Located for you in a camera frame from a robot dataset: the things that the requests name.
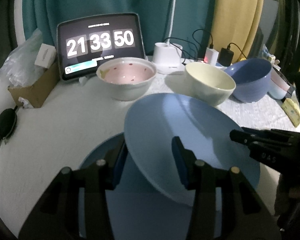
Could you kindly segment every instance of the blue bowl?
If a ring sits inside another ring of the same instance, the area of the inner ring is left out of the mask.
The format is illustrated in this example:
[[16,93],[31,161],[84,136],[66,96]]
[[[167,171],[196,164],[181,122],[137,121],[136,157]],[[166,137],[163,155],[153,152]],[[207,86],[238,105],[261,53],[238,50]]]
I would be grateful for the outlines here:
[[265,59],[252,58],[225,69],[237,85],[234,97],[244,103],[257,102],[263,98],[270,88],[271,68],[271,63]]

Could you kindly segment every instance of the plastic bag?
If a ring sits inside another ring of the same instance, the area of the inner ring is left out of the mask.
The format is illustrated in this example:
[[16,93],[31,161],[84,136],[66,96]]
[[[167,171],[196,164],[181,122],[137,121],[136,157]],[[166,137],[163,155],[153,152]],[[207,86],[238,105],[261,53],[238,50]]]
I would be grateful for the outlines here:
[[1,80],[13,87],[33,85],[45,71],[34,65],[42,42],[42,32],[36,29],[28,40],[9,54],[0,69]]
[[275,62],[275,55],[271,55],[269,53],[268,48],[265,44],[263,44],[263,48],[260,51],[259,57],[269,61],[271,64],[274,64]]

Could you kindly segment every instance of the clock digit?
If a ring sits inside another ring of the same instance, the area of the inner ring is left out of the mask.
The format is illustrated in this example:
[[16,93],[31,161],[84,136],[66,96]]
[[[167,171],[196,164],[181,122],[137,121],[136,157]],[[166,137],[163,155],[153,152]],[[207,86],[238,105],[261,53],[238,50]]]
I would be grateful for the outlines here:
[[133,37],[132,31],[125,31],[123,37],[124,37],[125,43],[128,46],[131,46],[134,43],[134,37]]
[[124,45],[124,38],[122,36],[119,36],[119,34],[122,33],[122,31],[114,32],[114,44],[116,44],[118,47],[122,47]]
[[110,48],[110,46],[111,46],[110,34],[109,33],[102,33],[101,36],[100,36],[100,38],[103,39],[103,42],[101,43],[101,46],[104,49]]
[[81,45],[81,51],[82,51],[82,53],[85,53],[86,52],[86,47],[84,45],[84,37],[81,37],[80,39],[78,39],[78,44]]
[[72,47],[70,48],[70,50],[68,52],[68,57],[77,55],[77,52],[74,51],[74,48],[75,48],[75,45],[76,45],[75,40],[69,40],[68,43],[67,43],[67,47],[71,46],[71,44],[72,44]]
[[101,43],[100,43],[100,37],[98,34],[91,35],[90,40],[93,41],[94,44],[96,44],[96,46],[95,45],[90,46],[92,50],[100,49]]

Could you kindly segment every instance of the white table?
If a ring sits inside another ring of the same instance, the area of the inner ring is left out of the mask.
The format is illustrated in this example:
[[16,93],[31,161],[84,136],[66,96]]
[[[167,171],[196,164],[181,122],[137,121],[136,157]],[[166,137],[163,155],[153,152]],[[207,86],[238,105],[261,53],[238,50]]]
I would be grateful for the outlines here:
[[[147,94],[187,94],[183,76],[158,74]],[[123,131],[124,118],[133,102],[109,98],[102,82],[93,77],[59,83],[40,109],[20,109],[18,125],[7,145],[0,148],[0,216],[18,235],[27,215],[64,166],[77,169],[98,144]],[[0,112],[14,107],[0,81]],[[295,130],[278,103],[265,96],[257,103],[227,100],[218,108],[240,126]],[[261,165],[258,193],[271,213],[279,173]]]

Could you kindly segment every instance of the digital clock display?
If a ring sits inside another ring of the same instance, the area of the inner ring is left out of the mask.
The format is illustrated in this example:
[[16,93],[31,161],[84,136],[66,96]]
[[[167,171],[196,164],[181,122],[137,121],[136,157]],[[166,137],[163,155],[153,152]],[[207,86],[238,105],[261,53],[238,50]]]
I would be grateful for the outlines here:
[[98,15],[58,25],[61,79],[95,73],[102,63],[119,57],[145,58],[138,15]]

